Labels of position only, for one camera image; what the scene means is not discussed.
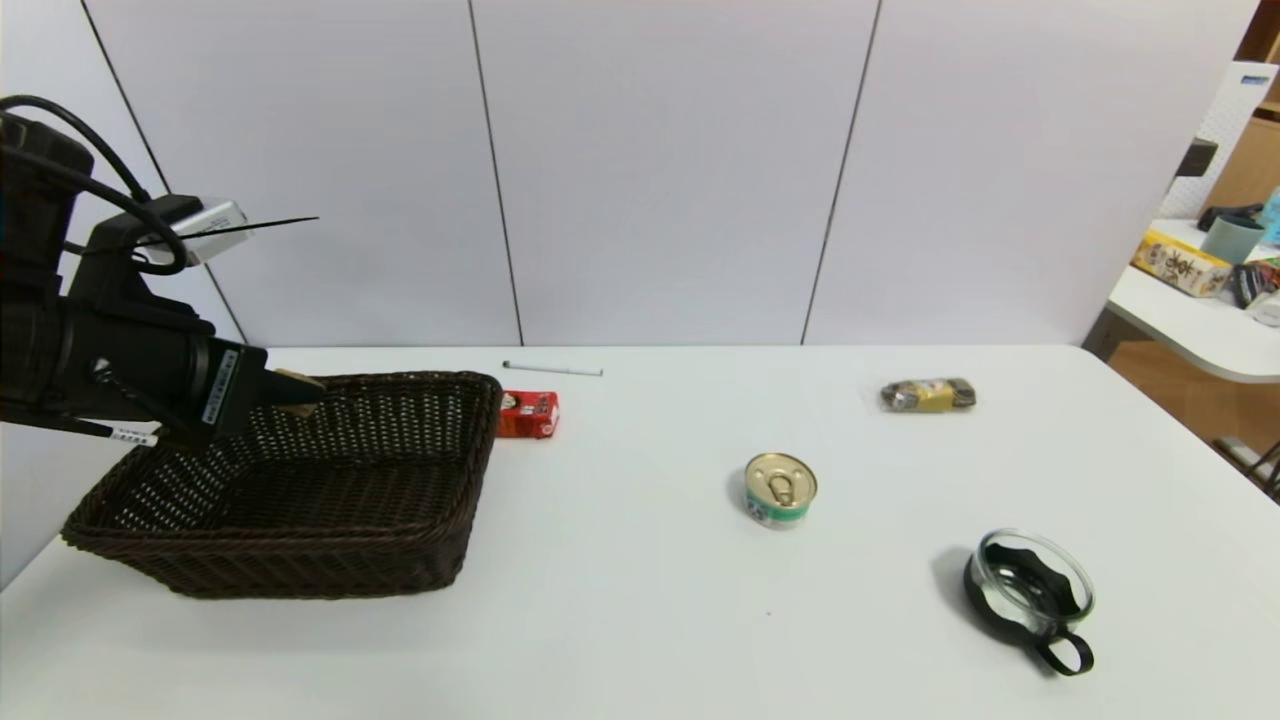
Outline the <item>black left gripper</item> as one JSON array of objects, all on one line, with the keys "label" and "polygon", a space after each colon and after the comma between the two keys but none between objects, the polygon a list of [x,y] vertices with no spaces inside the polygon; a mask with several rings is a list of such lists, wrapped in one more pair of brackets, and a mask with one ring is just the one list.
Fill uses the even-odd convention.
[{"label": "black left gripper", "polygon": [[325,386],[266,370],[261,348],[61,301],[59,407],[91,421],[155,421],[174,446],[206,446],[247,427],[256,402],[319,404]]}]

